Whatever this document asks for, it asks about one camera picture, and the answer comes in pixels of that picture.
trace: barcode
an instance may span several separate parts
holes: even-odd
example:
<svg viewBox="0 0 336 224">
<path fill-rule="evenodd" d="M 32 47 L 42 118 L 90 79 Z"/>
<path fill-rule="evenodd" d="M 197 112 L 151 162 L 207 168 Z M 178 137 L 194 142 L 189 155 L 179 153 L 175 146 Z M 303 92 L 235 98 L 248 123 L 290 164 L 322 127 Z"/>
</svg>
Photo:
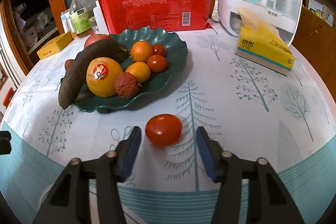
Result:
<svg viewBox="0 0 336 224">
<path fill-rule="evenodd" d="M 190 26 L 191 12 L 182 13 L 182 26 Z"/>
</svg>

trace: yellow fruit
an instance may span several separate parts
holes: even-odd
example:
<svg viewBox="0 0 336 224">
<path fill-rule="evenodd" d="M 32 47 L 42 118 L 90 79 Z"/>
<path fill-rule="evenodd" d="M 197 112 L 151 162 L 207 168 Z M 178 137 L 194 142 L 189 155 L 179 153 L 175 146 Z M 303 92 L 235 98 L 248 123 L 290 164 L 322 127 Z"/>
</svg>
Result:
<svg viewBox="0 0 336 224">
<path fill-rule="evenodd" d="M 148 58 L 153 55 L 152 46 L 147 41 L 135 42 L 131 48 L 131 55 L 134 62 L 147 63 Z"/>
<path fill-rule="evenodd" d="M 119 63 L 107 57 L 91 61 L 86 72 L 86 82 L 89 90 L 100 97 L 110 97 L 117 92 L 114 88 L 115 78 L 122 74 Z"/>
<path fill-rule="evenodd" d="M 132 74 L 139 84 L 145 83 L 151 75 L 151 70 L 146 63 L 135 62 L 130 65 L 126 72 Z"/>
</svg>

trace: green plate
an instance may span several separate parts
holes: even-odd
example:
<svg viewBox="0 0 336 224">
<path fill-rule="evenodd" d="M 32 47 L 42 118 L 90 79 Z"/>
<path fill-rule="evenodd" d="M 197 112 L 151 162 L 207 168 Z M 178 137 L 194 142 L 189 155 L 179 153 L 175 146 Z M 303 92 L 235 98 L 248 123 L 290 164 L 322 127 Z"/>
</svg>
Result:
<svg viewBox="0 0 336 224">
<path fill-rule="evenodd" d="M 127 108 L 135 101 L 145 100 L 146 94 L 163 89 L 171 77 L 177 72 L 182 72 L 185 67 L 188 55 L 187 45 L 176 33 L 168 33 L 162 28 L 151 30 L 143 27 L 136 31 L 127 29 L 121 34 L 112 34 L 111 36 L 129 51 L 137 41 L 147 41 L 151 45 L 156 43 L 161 44 L 167 52 L 168 68 L 161 73 L 152 73 L 149 80 L 140 87 L 140 93 L 128 100 L 120 98 L 117 95 L 108 98 L 98 97 L 90 92 L 87 84 L 84 84 L 76 101 L 72 105 L 85 112 L 98 110 L 100 113 L 110 113 L 114 110 Z M 121 63 L 121 67 L 125 71 L 132 63 L 133 61 L 130 59 L 125 60 Z"/>
</svg>

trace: white tablecloth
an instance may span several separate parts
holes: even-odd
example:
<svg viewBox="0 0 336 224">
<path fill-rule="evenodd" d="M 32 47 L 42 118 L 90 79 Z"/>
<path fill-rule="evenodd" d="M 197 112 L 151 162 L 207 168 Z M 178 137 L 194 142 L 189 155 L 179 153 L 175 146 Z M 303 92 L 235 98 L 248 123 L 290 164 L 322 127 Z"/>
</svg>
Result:
<svg viewBox="0 0 336 224">
<path fill-rule="evenodd" d="M 336 193 L 330 93 L 293 47 L 297 60 L 286 77 L 236 56 L 237 38 L 214 26 L 216 31 L 178 32 L 188 45 L 183 73 L 129 110 L 99 114 L 59 107 L 64 62 L 83 49 L 84 39 L 33 68 L 2 123 L 2 130 L 12 133 L 13 150 L 0 156 L 0 190 L 22 224 L 32 222 L 71 158 L 100 157 L 128 138 L 133 126 L 142 129 L 142 144 L 131 177 L 119 186 L 128 223 L 210 223 L 219 185 L 204 174 L 195 143 L 197 126 L 243 159 L 267 158 L 305 222 L 320 218 Z M 170 148 L 154 147 L 144 135 L 146 122 L 161 113 L 175 114 L 184 124 L 183 141 Z M 241 206 L 244 223 L 246 185 Z M 96 222 L 94 202 L 92 215 Z"/>
</svg>

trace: yellow tissue package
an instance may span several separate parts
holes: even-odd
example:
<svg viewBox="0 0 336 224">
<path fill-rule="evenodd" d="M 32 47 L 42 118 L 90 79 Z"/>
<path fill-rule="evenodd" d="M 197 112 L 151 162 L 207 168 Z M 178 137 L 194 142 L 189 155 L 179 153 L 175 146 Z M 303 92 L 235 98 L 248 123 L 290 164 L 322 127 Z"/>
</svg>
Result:
<svg viewBox="0 0 336 224">
<path fill-rule="evenodd" d="M 287 75 L 295 58 L 282 41 L 278 30 L 253 12 L 239 8 L 243 26 L 236 54 Z"/>
</svg>

